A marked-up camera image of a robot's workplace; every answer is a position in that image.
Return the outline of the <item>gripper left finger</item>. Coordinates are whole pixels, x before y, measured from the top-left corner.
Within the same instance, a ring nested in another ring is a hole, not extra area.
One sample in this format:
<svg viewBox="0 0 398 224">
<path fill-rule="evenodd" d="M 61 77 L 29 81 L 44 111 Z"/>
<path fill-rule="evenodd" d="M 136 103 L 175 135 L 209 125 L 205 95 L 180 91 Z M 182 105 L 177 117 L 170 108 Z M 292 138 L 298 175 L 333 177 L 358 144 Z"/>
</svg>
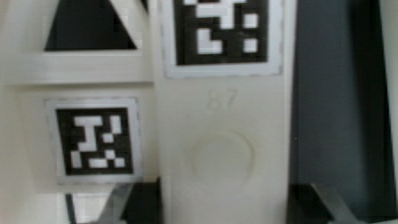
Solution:
<svg viewBox="0 0 398 224">
<path fill-rule="evenodd" d="M 115 185 L 93 224 L 161 224 L 161 192 L 156 182 Z"/>
</svg>

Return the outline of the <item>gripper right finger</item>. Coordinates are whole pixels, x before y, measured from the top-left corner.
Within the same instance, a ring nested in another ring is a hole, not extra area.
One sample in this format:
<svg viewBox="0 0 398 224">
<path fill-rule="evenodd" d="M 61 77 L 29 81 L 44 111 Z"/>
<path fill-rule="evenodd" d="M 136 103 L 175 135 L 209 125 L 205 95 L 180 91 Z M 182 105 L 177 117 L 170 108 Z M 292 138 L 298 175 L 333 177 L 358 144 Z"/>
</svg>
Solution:
<svg viewBox="0 0 398 224">
<path fill-rule="evenodd" d="M 367 224 L 356 219 L 335 190 L 321 184 L 289 187 L 285 224 Z"/>
</svg>

